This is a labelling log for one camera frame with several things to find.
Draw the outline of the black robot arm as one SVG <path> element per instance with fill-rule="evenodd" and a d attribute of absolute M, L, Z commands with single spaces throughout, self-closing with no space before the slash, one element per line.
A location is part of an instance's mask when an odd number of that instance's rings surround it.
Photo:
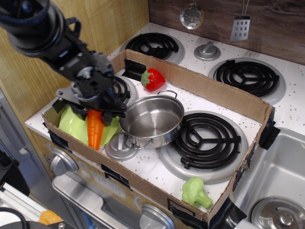
<path fill-rule="evenodd" d="M 41 59 L 70 80 L 70 86 L 56 95 L 74 113 L 86 116 L 91 110 L 100 111 L 105 125 L 115 117 L 125 117 L 126 105 L 113 91 L 112 64 L 105 54 L 88 50 L 80 40 L 77 18 L 64 18 L 48 0 L 3 0 L 0 25 L 16 51 Z"/>

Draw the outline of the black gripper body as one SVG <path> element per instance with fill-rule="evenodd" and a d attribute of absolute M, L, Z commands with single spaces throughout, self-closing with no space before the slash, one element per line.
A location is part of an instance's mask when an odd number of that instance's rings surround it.
<path fill-rule="evenodd" d="M 56 91 L 56 95 L 61 101 L 67 104 L 77 104 L 89 110 L 96 111 L 110 111 L 117 114 L 117 116 L 124 116 L 126 112 L 126 105 L 116 98 L 111 89 L 103 91 L 101 94 L 84 95 L 80 87 L 72 82 L 70 87 L 61 88 Z"/>

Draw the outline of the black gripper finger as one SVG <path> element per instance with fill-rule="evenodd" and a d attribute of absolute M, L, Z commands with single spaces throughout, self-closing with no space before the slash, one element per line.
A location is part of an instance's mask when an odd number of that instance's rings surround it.
<path fill-rule="evenodd" d="M 70 104 L 70 107 L 72 108 L 72 111 L 76 114 L 76 115 L 79 115 L 83 121 L 86 120 L 86 117 L 87 117 L 87 112 L 88 112 L 88 109 L 87 108 L 84 108 L 80 105 L 77 105 L 77 104 Z"/>
<path fill-rule="evenodd" d="M 114 112 L 103 111 L 102 112 L 102 122 L 105 126 L 110 126 L 113 123 L 118 123 L 119 117 Z"/>

